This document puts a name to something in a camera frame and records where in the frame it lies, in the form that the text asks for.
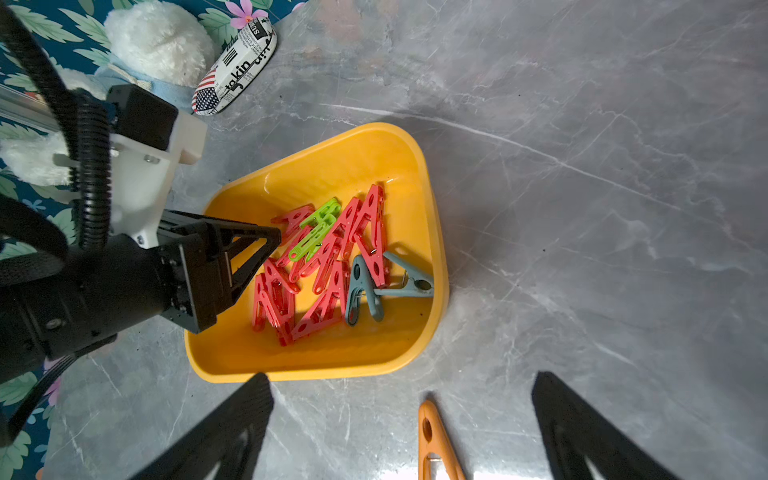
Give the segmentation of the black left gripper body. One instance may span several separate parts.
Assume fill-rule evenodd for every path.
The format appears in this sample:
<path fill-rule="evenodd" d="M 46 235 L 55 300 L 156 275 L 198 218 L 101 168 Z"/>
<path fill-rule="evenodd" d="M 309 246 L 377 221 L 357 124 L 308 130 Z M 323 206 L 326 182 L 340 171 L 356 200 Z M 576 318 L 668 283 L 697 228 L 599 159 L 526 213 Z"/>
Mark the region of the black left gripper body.
<path fill-rule="evenodd" d="M 157 234 L 159 258 L 169 274 L 166 319 L 199 334 L 237 302 L 230 250 L 238 229 L 239 224 L 230 220 L 163 212 Z"/>

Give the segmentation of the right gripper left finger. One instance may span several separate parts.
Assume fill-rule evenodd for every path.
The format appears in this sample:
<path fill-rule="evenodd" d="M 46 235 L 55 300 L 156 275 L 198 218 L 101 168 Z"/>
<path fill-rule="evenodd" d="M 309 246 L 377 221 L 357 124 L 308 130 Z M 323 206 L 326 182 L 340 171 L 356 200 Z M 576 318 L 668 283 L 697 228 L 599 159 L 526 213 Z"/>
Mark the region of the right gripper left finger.
<path fill-rule="evenodd" d="M 270 381 L 258 373 L 134 477 L 251 479 L 273 408 Z"/>

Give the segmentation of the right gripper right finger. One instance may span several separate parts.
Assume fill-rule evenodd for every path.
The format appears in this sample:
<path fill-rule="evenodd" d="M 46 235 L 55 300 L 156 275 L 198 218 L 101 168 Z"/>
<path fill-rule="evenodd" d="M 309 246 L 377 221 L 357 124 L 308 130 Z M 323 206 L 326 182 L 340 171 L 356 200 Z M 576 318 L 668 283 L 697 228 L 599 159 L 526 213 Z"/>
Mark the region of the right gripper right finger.
<path fill-rule="evenodd" d="M 531 392 L 554 479 L 675 479 L 593 406 L 549 371 L 537 373 Z"/>

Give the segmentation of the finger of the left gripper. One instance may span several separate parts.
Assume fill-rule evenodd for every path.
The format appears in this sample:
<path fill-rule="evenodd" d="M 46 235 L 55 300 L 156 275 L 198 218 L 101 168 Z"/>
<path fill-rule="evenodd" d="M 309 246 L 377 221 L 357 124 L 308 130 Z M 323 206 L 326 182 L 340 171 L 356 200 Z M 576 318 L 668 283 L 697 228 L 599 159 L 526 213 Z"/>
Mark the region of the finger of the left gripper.
<path fill-rule="evenodd" d="M 211 241 L 212 259 L 219 268 L 226 300 L 238 300 L 250 281 L 272 253 L 280 246 L 281 231 L 239 221 L 204 217 Z M 245 250 L 264 241 L 236 270 L 232 260 Z"/>

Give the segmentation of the green clothespin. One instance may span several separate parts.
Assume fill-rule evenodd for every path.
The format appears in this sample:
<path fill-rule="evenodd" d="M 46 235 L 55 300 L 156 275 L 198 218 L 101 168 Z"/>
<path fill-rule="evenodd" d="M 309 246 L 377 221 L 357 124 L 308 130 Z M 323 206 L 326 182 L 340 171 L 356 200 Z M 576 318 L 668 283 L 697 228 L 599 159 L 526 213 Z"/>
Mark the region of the green clothespin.
<path fill-rule="evenodd" d="M 341 203 L 332 197 L 318 210 L 300 223 L 300 227 L 310 227 L 304 236 L 289 252 L 289 260 L 298 262 L 301 259 L 309 261 L 320 249 L 325 237 L 336 224 L 342 212 Z"/>

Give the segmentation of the orange clothespin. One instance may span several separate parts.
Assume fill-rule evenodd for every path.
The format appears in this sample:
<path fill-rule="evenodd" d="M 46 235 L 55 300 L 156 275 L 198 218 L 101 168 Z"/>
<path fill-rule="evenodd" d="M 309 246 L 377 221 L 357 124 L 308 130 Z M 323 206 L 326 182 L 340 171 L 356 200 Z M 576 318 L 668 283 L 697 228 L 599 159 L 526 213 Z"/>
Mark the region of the orange clothespin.
<path fill-rule="evenodd" d="M 443 463 L 451 480 L 466 480 L 436 404 L 425 400 L 418 411 L 418 479 L 432 478 L 431 455 Z"/>

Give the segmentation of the yellow plastic storage box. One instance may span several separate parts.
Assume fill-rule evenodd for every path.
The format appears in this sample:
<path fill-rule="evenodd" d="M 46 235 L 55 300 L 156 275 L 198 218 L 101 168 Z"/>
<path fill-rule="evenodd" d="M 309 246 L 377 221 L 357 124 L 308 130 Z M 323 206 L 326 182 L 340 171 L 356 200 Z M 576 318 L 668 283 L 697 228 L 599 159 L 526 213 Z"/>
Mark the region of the yellow plastic storage box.
<path fill-rule="evenodd" d="M 371 123 L 321 142 L 224 186 L 205 212 L 268 225 L 305 205 L 363 198 L 373 185 L 383 189 L 387 246 L 399 259 L 390 268 L 391 285 L 399 286 L 410 264 L 433 277 L 434 294 L 385 297 L 381 321 L 362 312 L 354 326 L 337 320 L 283 346 L 273 328 L 253 330 L 254 293 L 247 290 L 213 327 L 186 335 L 187 356 L 200 378 L 242 383 L 259 372 L 273 381 L 383 375 L 426 348 L 448 303 L 447 262 L 424 155 L 401 128 Z"/>

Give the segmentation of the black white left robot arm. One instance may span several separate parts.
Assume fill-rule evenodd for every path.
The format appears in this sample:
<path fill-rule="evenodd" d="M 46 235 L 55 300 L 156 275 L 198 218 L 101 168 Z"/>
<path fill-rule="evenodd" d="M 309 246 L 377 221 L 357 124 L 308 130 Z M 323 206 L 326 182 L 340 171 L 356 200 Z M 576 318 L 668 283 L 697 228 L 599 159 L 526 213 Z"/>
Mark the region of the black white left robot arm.
<path fill-rule="evenodd" d="M 1 420 L 10 445 L 55 380 L 77 358 L 161 316 L 194 334 L 234 306 L 281 243 L 275 227 L 166 210 L 159 244 L 110 238 L 96 251 L 62 248 L 1 263 L 1 379 L 56 361 Z"/>

